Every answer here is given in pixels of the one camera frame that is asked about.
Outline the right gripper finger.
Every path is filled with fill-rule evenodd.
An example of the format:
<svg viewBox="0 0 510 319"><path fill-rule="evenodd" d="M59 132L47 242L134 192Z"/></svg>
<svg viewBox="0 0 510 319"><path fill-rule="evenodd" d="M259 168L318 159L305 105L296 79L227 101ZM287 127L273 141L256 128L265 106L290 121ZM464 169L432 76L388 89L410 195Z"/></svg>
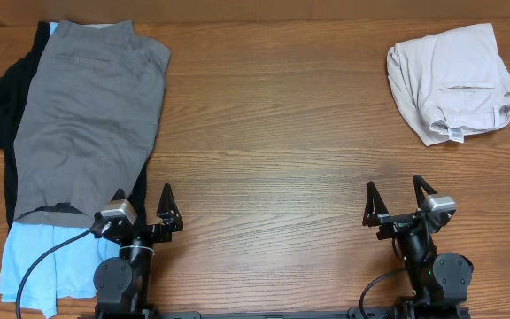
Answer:
<svg viewBox="0 0 510 319"><path fill-rule="evenodd" d="M389 211L373 181L367 183L363 226L380 226L389 217Z"/></svg>
<svg viewBox="0 0 510 319"><path fill-rule="evenodd" d="M417 206L422 208L422 205L428 195L437 194L437 191L432 188L421 175L413 177L413 186L416 197Z"/></svg>

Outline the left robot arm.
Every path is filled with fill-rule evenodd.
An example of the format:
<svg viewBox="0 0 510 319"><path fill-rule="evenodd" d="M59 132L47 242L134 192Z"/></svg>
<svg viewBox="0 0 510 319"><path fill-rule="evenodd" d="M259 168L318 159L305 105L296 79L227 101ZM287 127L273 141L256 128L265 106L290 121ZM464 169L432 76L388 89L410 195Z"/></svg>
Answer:
<svg viewBox="0 0 510 319"><path fill-rule="evenodd" d="M156 306L149 302L153 246L170 242L175 232L183 230L169 183L160 196L157 217L160 223L138 225L135 209L126 199L111 201L95 214L90 232L120 246L118 256L102 261L96 268L95 318L160 317Z"/></svg>

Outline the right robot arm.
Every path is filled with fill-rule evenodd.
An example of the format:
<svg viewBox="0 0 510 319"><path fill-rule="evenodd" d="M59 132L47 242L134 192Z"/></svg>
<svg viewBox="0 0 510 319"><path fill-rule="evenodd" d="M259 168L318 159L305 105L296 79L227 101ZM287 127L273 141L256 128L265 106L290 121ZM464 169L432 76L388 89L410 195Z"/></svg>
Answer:
<svg viewBox="0 0 510 319"><path fill-rule="evenodd" d="M375 183L367 183L362 224L377 227L379 240L389 239L403 267L370 282L359 297L359 312L368 318L367 293L378 283L400 273L408 275L413 295L399 297L385 312L388 318L469 318L461 303L468 299L474 265L457 253L439 253L432 235L448 224L456 212L455 200L432 188L421 175L413 177L417 209L392 215Z"/></svg>

